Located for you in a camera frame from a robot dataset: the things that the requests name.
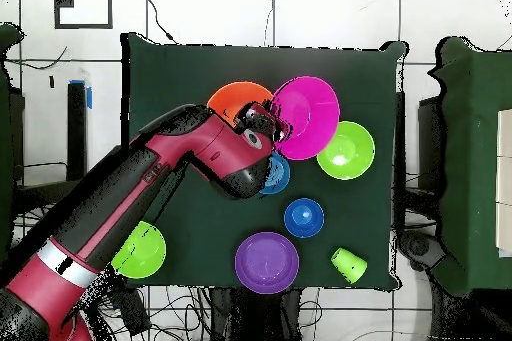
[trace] pink plate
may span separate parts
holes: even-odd
[[[301,76],[282,85],[272,99],[272,112],[292,127],[276,149],[290,160],[316,156],[334,136],[340,105],[331,86],[320,78]]]

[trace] blue bowl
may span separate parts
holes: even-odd
[[[318,234],[324,225],[324,212],[316,201],[299,198],[292,201],[286,208],[284,225],[295,237],[312,237]]]
[[[270,156],[270,172],[265,180],[261,194],[277,194],[283,191],[290,181],[290,165],[286,159],[276,152]]]

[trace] green tablecloth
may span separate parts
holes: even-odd
[[[346,287],[330,262],[338,247],[368,261],[357,287],[397,287],[388,262],[396,62],[405,52],[403,43],[389,43],[385,51],[356,51],[162,46],[135,34],[128,42],[132,137],[176,106],[206,104],[230,82],[253,81],[274,91],[288,79],[310,75],[334,88],[342,119],[364,125],[376,144],[373,165],[358,179],[334,180],[316,159],[292,161],[288,187],[263,199],[230,201],[189,169],[156,224],[167,242],[166,261],[153,276],[133,285],[239,286],[234,271],[237,247],[249,235],[269,230],[287,236],[299,252],[295,287]],[[286,206],[299,197],[317,200],[325,214],[320,233],[305,240],[292,237],[283,222]]]
[[[450,253],[433,270],[448,293],[512,288],[512,259],[496,248],[498,112],[512,108],[512,52],[483,52],[467,40],[440,43],[438,68],[447,128],[442,241]]]

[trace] lime green bowl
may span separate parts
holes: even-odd
[[[348,180],[365,173],[374,157],[375,143],[370,133],[355,122],[343,121],[316,160],[327,175]]]
[[[146,278],[164,263],[165,249],[161,232],[153,225],[140,221],[112,259],[112,266],[128,278]]]

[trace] green cup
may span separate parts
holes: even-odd
[[[365,260],[341,247],[332,255],[331,262],[350,284],[357,282],[368,267]]]

